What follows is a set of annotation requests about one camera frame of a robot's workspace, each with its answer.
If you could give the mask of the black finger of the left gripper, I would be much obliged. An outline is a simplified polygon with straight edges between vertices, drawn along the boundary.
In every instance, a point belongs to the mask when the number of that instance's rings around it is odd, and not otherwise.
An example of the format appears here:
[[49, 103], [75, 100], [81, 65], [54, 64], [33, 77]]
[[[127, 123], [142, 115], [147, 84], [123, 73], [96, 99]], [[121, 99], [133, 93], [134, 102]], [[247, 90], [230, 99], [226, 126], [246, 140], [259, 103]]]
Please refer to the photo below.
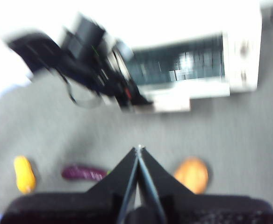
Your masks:
[[140, 92], [134, 81], [129, 81], [125, 88], [125, 93], [131, 103], [152, 103], [147, 100]]
[[145, 98], [134, 98], [132, 100], [122, 100], [121, 109], [122, 110], [134, 110], [139, 107], [146, 107], [152, 105], [153, 102]]

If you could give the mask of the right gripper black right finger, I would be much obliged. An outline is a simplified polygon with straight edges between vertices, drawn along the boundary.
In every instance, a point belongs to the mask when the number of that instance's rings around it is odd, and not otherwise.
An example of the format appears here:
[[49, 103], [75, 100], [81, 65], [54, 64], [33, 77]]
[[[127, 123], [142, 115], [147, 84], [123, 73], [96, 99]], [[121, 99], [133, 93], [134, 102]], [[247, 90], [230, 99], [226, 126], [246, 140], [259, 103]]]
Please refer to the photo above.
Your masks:
[[142, 193], [165, 224], [273, 224], [273, 208], [248, 196], [196, 195], [171, 176], [143, 147]]

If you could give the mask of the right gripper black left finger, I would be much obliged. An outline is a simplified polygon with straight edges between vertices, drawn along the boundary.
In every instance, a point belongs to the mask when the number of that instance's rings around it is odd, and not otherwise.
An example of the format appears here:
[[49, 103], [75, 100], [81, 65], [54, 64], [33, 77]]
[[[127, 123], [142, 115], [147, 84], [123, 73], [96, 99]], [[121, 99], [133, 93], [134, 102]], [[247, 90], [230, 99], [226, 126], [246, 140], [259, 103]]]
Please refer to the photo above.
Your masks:
[[2, 224], [117, 224], [134, 206], [138, 158], [135, 148], [85, 192], [21, 196], [4, 212]]

